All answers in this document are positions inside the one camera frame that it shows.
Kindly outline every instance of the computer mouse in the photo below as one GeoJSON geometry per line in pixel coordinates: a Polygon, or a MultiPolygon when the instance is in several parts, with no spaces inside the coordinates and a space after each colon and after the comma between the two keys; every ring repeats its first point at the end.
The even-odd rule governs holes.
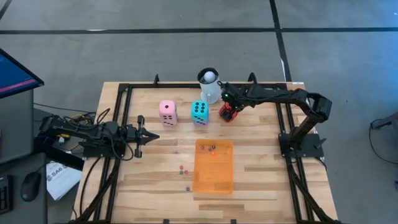
{"type": "Polygon", "coordinates": [[[35,200],[40,186],[40,173],[31,172],[26,175],[21,185],[21,198],[25,202],[31,202],[35,200]]]}

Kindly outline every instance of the pink die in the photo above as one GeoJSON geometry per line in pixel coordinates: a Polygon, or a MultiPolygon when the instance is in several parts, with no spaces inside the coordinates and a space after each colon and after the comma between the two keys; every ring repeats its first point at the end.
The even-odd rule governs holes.
{"type": "Polygon", "coordinates": [[[159,104],[160,122],[164,126],[175,126],[177,124],[177,107],[172,100],[164,100],[159,104]]]}

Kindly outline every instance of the white paper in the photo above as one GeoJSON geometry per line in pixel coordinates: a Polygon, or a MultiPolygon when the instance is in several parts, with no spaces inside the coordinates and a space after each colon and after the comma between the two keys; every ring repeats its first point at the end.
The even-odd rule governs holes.
{"type": "Polygon", "coordinates": [[[80,181],[81,171],[51,162],[47,168],[47,191],[54,200],[60,200],[80,181]]]}

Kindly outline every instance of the dice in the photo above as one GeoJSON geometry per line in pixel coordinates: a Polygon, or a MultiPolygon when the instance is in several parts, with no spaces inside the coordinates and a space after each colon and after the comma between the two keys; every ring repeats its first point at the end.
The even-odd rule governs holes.
{"type": "Polygon", "coordinates": [[[164,100],[159,103],[160,122],[164,126],[175,126],[177,124],[177,107],[172,100],[164,100]]]}
{"type": "Polygon", "coordinates": [[[191,118],[194,124],[207,125],[209,122],[209,107],[204,101],[194,101],[192,103],[191,118]]]}

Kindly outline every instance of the wooden table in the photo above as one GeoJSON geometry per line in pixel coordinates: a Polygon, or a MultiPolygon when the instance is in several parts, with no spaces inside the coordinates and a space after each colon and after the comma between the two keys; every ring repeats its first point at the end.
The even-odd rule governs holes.
{"type": "MultiPolygon", "coordinates": [[[[104,83],[98,113],[111,108],[104,121],[112,120],[118,82],[104,83]]],[[[303,83],[287,83],[289,89],[304,88],[303,83]]],[[[119,123],[126,96],[123,96],[119,123]]],[[[219,101],[209,106],[208,126],[194,126],[190,118],[191,104],[200,100],[200,89],[143,88],[132,92],[127,123],[136,126],[137,116],[144,115],[148,131],[160,139],[142,147],[143,157],[121,162],[112,223],[295,223],[292,197],[285,160],[280,155],[277,135],[279,122],[274,103],[246,108],[231,123],[218,116],[223,105],[219,101]],[[159,118],[159,102],[174,100],[177,104],[178,126],[164,127],[159,118]],[[234,192],[231,195],[196,194],[192,189],[195,140],[229,139],[234,142],[234,192]],[[188,169],[179,174],[179,166],[188,169]]],[[[286,130],[287,114],[282,105],[286,130]]],[[[305,115],[292,105],[296,126],[305,115]]],[[[95,161],[85,162],[75,209],[79,212],[80,192],[86,174],[95,161]]],[[[325,168],[317,160],[303,159],[308,188],[322,209],[337,218],[325,168]]],[[[84,194],[83,209],[98,192],[103,159],[90,175],[84,194]]],[[[301,194],[303,218],[305,206],[301,194]]],[[[101,218],[104,218],[108,195],[105,195],[101,218]]]]}

